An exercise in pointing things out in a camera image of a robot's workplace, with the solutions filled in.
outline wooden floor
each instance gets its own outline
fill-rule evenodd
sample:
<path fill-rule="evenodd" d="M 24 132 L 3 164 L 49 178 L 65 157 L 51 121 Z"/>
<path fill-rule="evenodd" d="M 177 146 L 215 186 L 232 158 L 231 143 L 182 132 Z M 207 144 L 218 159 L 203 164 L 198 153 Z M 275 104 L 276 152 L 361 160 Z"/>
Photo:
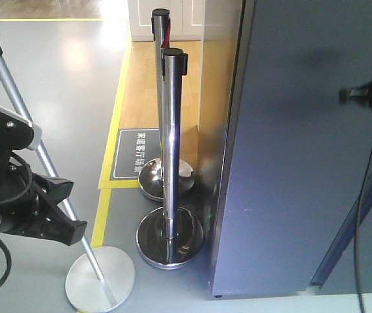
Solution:
<path fill-rule="evenodd" d="M 189 55 L 183 76 L 180 157 L 194 168 L 197 163 L 201 42 L 172 42 Z M 119 128 L 158 128 L 153 42 L 133 42 Z"/>
<path fill-rule="evenodd" d="M 0 18 L 105 18 L 126 0 L 0 0 Z"/>

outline stanchion post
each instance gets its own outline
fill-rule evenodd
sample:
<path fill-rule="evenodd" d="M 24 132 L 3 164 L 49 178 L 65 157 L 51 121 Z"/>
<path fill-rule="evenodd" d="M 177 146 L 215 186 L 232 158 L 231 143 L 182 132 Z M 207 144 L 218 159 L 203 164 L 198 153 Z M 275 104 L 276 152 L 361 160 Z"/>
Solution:
<path fill-rule="evenodd" d="M 203 228 L 197 217 L 178 207 L 181 91 L 182 76 L 187 74 L 187 54 L 177 48 L 165 49 L 162 68 L 164 206 L 141 221 L 137 245 L 149 264 L 178 269 L 197 254 L 203 243 Z"/>
<path fill-rule="evenodd" d="M 163 201 L 164 198 L 164 167 L 163 167 L 163 97 L 164 97 L 164 79 L 162 76 L 163 57 L 162 52 L 170 45 L 170 29 L 171 22 L 169 17 L 169 10 L 164 8 L 156 8 L 152 11 L 151 25 L 152 33 L 154 35 L 155 45 L 155 65 L 156 65 L 156 83 L 157 83 L 157 101 L 158 101 L 158 127 L 160 134 L 160 158 L 155 158 L 146 163 L 139 173 L 138 181 L 141 190 L 146 197 L 155 200 Z M 193 168 L 185 161 L 179 161 L 179 181 L 177 188 L 180 195 L 186 194 L 194 185 L 195 172 Z"/>

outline yellow floor line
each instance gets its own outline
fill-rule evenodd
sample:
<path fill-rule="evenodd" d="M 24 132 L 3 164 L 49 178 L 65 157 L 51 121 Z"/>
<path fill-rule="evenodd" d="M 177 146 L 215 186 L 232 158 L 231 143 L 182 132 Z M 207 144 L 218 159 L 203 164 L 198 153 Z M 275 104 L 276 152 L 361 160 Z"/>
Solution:
<path fill-rule="evenodd" d="M 110 197 L 112 189 L 102 189 L 100 191 L 99 204 L 94 222 L 93 235 L 90 245 L 92 248 L 103 246 L 105 239 L 107 214 L 109 213 Z"/>
<path fill-rule="evenodd" d="M 104 18 L 0 18 L 0 22 L 84 22 L 105 21 Z"/>
<path fill-rule="evenodd" d="M 116 189 L 116 188 L 138 188 L 139 183 L 137 179 L 130 179 L 124 181 L 101 181 L 99 183 L 100 189 Z"/>

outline yellow tape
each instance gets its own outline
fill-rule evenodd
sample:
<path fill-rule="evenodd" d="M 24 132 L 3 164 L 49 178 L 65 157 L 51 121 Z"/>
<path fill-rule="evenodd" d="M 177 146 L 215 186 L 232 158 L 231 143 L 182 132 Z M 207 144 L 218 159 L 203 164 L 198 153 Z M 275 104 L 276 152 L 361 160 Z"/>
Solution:
<path fill-rule="evenodd" d="M 138 188 L 139 183 L 137 179 L 125 181 L 101 181 L 99 183 L 100 189 L 116 189 L 116 188 Z"/>
<path fill-rule="evenodd" d="M 0 18 L 0 22 L 97 22 L 104 18 Z"/>
<path fill-rule="evenodd" d="M 92 248 L 103 246 L 111 195 L 112 195 L 111 189 L 102 189 L 100 191 L 99 204 L 96 213 L 96 221 L 94 222 L 92 240 L 90 242 Z"/>
<path fill-rule="evenodd" d="M 102 173 L 100 182 L 109 181 L 112 171 L 113 155 L 117 144 L 117 134 L 119 130 L 119 121 L 121 120 L 122 103 L 125 96 L 126 77 L 128 76 L 128 65 L 131 54 L 132 43 L 129 41 L 122 62 L 121 75 L 119 76 L 118 89 L 115 97 L 115 106 L 113 108 L 112 120 L 107 137 L 105 156 L 103 159 Z"/>

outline stanchion base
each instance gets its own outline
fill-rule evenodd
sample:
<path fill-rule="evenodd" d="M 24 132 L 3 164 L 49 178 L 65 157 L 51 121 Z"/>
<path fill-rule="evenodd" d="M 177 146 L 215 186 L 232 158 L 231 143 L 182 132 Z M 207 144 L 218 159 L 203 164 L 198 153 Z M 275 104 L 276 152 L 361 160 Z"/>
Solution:
<path fill-rule="evenodd" d="M 126 300 L 134 286 L 134 263 L 124 251 L 112 246 L 96 248 L 94 255 L 107 284 L 97 279 L 84 254 L 74 262 L 67 274 L 66 294 L 70 303 L 80 312 L 110 312 Z"/>
<path fill-rule="evenodd" d="M 193 168 L 185 161 L 179 162 L 179 196 L 185 195 L 194 185 L 196 174 Z M 162 202 L 163 178 L 161 172 L 161 159 L 155 158 L 144 165 L 138 176 L 139 186 L 146 197 Z"/>
<path fill-rule="evenodd" d="M 197 217 L 187 209 L 177 209 L 177 237 L 166 239 L 164 208 L 151 211 L 139 225 L 136 243 L 141 257 L 159 269 L 178 269 L 189 262 L 203 243 L 203 227 Z"/>

